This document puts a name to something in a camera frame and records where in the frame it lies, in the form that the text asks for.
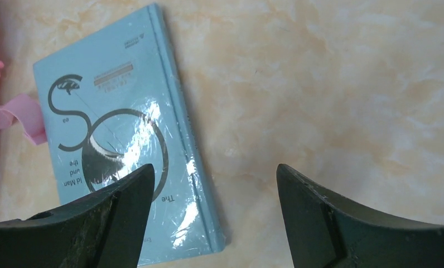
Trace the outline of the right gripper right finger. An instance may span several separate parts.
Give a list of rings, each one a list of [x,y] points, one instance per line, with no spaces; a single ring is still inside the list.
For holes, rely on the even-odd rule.
[[[276,171],[295,267],[444,267],[444,226],[355,202],[286,164]]]

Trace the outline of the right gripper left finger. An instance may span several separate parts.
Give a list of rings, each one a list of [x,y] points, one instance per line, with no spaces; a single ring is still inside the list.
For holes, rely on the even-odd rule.
[[[154,184],[145,164],[73,202],[0,222],[0,267],[136,267]]]

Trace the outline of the light blue book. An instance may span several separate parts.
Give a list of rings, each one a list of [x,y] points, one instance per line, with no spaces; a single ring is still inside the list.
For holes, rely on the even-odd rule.
[[[39,60],[33,72],[61,204],[152,164],[138,263],[225,248],[159,5]]]

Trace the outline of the pink student backpack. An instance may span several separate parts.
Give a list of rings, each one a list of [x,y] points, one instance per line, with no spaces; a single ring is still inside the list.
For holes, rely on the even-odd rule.
[[[0,130],[10,127],[14,121],[22,125],[24,136],[34,145],[47,142],[40,105],[29,95],[19,94],[0,106]]]

